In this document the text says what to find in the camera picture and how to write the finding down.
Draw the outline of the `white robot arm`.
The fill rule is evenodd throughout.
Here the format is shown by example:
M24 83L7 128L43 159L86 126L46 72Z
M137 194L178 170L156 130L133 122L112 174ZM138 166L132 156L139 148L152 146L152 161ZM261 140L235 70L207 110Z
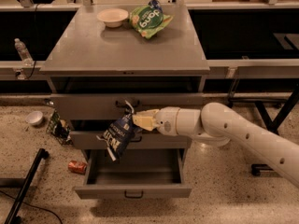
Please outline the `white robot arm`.
M253 124L226 105L139 111L133 114L133 122L144 130L188 136L212 146L224 146L233 140L299 187L299 145Z

